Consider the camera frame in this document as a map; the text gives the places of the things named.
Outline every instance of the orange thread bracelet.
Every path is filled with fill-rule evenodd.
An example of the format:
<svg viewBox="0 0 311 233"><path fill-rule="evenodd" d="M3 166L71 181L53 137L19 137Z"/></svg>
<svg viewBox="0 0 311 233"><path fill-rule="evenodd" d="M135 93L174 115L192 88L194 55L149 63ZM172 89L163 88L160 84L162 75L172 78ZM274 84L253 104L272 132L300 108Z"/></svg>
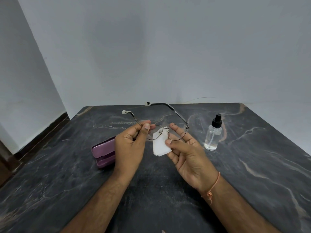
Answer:
<svg viewBox="0 0 311 233"><path fill-rule="evenodd" d="M218 172L218 177L217 177L215 183L212 185L212 187L210 188L210 190L207 192L207 197L208 197L208 200L211 201L211 204L212 204L212 196L213 196L213 194L211 193L211 190L212 190L212 189L214 188L214 186L217 184L217 182L218 182L218 180L219 180L219 176L220 176L220 172Z"/></svg>

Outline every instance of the eyeglasses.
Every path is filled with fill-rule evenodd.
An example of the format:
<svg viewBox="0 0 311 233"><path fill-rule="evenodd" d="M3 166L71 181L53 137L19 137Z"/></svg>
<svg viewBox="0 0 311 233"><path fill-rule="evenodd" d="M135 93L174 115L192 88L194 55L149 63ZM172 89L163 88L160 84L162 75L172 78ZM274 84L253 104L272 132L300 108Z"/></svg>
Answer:
<svg viewBox="0 0 311 233"><path fill-rule="evenodd" d="M146 106L151 106L151 105L166 105L167 107L169 107L169 109L173 110L178 117L180 117L184 123L177 123L177 124L171 124L170 127L163 127L161 125L152 125L150 127L149 133L147 135L147 139L148 140L155 140L158 137L161 136L161 134L163 133L163 131L165 130L167 132L167 134L169 135L169 139L174 140L174 141L178 141L181 138L184 137L184 135L187 132L187 129L189 128L189 125L187 123L187 121L180 115L180 113L178 113L172 106L170 106L169 104L166 103L150 103L150 102L146 102L145 103ZM132 115L132 117L135 119L135 121L142 126L142 124L135 118L134 114L131 111L128 110L123 110L122 114L127 114L130 113Z"/></svg>

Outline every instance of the eyeglass temple arm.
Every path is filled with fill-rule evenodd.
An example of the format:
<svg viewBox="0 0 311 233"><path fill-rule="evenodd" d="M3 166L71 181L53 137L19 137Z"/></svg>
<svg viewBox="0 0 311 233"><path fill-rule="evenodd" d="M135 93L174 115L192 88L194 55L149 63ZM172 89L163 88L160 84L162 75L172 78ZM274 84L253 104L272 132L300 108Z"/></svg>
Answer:
<svg viewBox="0 0 311 233"><path fill-rule="evenodd" d="M189 128L189 124L187 123L187 121L183 118L183 116L178 113L171 105L166 104L166 103L150 103L150 102L146 102L145 103L146 106L151 106L151 105L166 105L167 107L169 107L171 110L173 110L187 125L187 128Z"/></svg>
<svg viewBox="0 0 311 233"><path fill-rule="evenodd" d="M122 114L131 114L132 117L135 119L135 121L142 126L142 124L135 118L134 114L132 113L132 111L128 111L128 110L122 110Z"/></svg>

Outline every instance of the hand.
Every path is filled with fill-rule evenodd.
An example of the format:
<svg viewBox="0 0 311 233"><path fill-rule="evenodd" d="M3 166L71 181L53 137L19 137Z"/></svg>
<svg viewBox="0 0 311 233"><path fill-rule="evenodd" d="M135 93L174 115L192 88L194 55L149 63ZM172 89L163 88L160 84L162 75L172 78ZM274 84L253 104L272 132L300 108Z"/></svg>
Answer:
<svg viewBox="0 0 311 233"><path fill-rule="evenodd" d="M184 133L178 126L172 126L171 128L177 134ZM198 141L189 133L186 133L183 141L166 140L165 144L172 149L167 155L173 161L183 179L201 195L205 195L215 183L218 171L206 157Z"/></svg>
<svg viewBox="0 0 311 233"><path fill-rule="evenodd" d="M115 169L114 174L132 178L142 161L150 120L135 124L115 138Z"/></svg>

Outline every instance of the black bottle cap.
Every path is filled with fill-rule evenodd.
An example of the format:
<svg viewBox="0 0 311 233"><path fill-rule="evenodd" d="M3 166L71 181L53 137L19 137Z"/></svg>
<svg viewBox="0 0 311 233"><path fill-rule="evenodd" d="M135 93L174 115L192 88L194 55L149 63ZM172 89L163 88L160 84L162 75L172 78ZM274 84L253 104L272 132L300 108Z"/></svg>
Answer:
<svg viewBox="0 0 311 233"><path fill-rule="evenodd" d="M222 124L221 114L216 114L216 117L212 121L212 126L216 128L220 128Z"/></svg>

